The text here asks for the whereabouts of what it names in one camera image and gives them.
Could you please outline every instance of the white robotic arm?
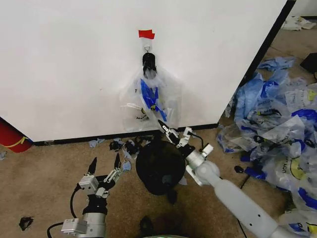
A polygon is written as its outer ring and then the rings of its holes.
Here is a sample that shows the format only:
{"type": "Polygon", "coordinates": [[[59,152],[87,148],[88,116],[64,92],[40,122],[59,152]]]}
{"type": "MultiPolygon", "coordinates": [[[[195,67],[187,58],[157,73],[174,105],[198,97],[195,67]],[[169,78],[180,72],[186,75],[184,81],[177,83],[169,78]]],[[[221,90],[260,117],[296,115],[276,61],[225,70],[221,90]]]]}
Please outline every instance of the white robotic arm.
{"type": "Polygon", "coordinates": [[[186,158],[186,171],[195,182],[200,186],[204,184],[213,186],[219,200],[253,234],[259,238],[301,237],[279,227],[277,222],[240,188],[228,180],[221,179],[217,165],[206,160],[213,147],[207,144],[200,153],[193,146],[188,145],[188,140],[192,134],[191,128],[187,127],[184,131],[184,137],[179,139],[178,133],[174,129],[168,128],[162,121],[159,123],[168,140],[175,144],[186,158]]]}

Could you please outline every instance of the yellow stripe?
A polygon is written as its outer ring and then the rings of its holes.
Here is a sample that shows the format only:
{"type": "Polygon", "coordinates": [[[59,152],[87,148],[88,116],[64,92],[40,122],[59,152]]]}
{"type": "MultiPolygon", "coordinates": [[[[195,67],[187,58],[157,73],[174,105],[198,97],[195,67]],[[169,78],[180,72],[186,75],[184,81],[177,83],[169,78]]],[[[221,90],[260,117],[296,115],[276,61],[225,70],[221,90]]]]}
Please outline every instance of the yellow stripe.
{"type": "Polygon", "coordinates": [[[309,229],[309,232],[313,235],[317,234],[317,225],[306,223],[309,229]]]}
{"type": "Polygon", "coordinates": [[[16,142],[15,144],[13,144],[13,145],[8,145],[8,146],[5,146],[5,145],[4,145],[4,147],[6,147],[6,148],[11,148],[11,147],[14,147],[14,146],[16,146],[16,145],[18,145],[18,144],[23,144],[23,142],[24,142],[25,139],[27,139],[27,137],[23,136],[23,137],[22,137],[18,142],[16,142]]]}

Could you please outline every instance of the red tape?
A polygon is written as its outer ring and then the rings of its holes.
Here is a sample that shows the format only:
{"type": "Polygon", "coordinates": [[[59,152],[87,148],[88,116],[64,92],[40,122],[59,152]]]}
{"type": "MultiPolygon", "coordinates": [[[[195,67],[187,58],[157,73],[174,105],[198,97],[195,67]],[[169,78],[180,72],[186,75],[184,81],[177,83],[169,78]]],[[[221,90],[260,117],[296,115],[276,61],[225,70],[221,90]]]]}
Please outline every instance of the red tape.
{"type": "Polygon", "coordinates": [[[139,30],[139,38],[143,37],[143,38],[148,38],[153,40],[155,36],[155,33],[152,32],[152,30],[139,30]]]}

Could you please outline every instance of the black hook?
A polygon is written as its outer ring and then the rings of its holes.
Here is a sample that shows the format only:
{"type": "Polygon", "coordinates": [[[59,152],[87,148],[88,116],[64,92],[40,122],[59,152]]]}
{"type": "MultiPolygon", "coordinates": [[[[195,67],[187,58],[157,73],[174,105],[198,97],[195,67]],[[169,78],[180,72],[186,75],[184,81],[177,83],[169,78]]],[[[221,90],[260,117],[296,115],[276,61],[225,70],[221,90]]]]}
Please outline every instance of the black hook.
{"type": "Polygon", "coordinates": [[[142,57],[142,63],[143,63],[143,75],[146,76],[146,71],[154,71],[157,72],[157,68],[155,66],[155,55],[149,52],[146,52],[142,57]]]}

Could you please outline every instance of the red fire extinguisher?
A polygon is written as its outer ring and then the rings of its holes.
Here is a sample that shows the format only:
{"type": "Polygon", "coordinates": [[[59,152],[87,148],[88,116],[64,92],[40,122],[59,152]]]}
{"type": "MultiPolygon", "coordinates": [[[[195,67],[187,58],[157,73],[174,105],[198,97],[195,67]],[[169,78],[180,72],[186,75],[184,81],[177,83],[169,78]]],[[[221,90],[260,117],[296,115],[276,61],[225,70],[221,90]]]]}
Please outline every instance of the red fire extinguisher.
{"type": "Polygon", "coordinates": [[[27,137],[1,118],[0,144],[16,153],[26,151],[32,146],[27,137]]]}

